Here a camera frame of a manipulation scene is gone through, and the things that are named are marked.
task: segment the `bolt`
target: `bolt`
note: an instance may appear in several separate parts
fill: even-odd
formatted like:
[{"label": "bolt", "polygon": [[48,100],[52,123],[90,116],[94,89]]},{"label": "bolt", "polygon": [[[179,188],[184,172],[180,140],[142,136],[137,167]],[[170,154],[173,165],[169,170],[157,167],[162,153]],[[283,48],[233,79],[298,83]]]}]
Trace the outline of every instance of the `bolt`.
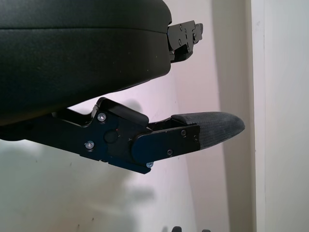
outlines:
[{"label": "bolt", "polygon": [[95,146],[95,143],[92,141],[88,141],[87,143],[85,143],[85,147],[90,150]]},{"label": "bolt", "polygon": [[173,155],[173,150],[168,150],[168,152],[167,152],[167,155],[169,156],[169,157],[171,157],[172,155]]},{"label": "bolt", "polygon": [[98,114],[98,120],[104,122],[106,120],[106,115],[104,113]]},{"label": "bolt", "polygon": [[185,137],[187,135],[187,132],[185,130],[182,130],[181,134],[183,137]]},{"label": "bolt", "polygon": [[147,167],[147,168],[152,168],[152,167],[153,167],[153,165],[154,165],[154,163],[153,163],[153,162],[146,163],[146,167]]}]

